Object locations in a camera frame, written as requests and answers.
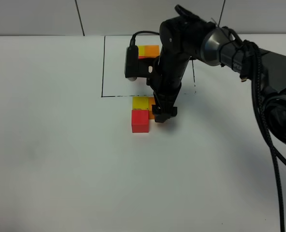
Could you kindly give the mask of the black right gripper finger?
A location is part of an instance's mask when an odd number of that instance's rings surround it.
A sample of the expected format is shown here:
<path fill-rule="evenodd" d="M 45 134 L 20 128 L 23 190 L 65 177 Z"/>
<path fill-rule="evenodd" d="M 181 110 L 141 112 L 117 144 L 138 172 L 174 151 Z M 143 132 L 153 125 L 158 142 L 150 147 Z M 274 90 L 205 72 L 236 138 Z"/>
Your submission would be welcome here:
<path fill-rule="evenodd" d="M 152 105 L 152 114 L 153 115 L 160 115 L 161 114 L 160 106 L 157 106 L 157 105 L 153 104 Z"/>
<path fill-rule="evenodd" d="M 171 112 L 166 113 L 166 112 L 162 112 L 160 115 L 154 115 L 154 121 L 157 123 L 164 123 L 165 121 L 167 121 L 168 119 L 175 117 L 177 115 L 177 107 L 173 107 Z"/>

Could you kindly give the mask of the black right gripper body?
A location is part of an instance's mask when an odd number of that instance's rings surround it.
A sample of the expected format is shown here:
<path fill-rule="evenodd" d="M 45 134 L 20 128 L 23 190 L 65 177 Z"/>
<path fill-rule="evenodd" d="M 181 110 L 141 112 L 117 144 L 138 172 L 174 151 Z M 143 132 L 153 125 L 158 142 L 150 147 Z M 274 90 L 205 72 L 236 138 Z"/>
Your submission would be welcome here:
<path fill-rule="evenodd" d="M 181 89 L 181 80 L 179 78 L 167 80 L 155 72 L 147 78 L 147 85 L 152 88 L 155 103 L 160 106 L 162 112 L 171 112 Z"/>

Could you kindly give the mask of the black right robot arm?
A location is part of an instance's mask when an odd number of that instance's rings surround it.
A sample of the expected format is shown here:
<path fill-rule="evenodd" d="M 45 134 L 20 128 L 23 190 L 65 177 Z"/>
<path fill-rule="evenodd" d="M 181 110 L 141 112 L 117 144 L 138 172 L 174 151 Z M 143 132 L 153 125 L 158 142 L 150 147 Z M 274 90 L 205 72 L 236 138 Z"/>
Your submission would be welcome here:
<path fill-rule="evenodd" d="M 156 76 L 150 80 L 156 104 L 155 121 L 177 115 L 174 103 L 189 60 L 227 66 L 252 84 L 254 114 L 265 140 L 270 134 L 286 144 L 286 56 L 241 40 L 228 27 L 219 27 L 177 5 L 178 16 L 160 25 L 162 50 Z"/>

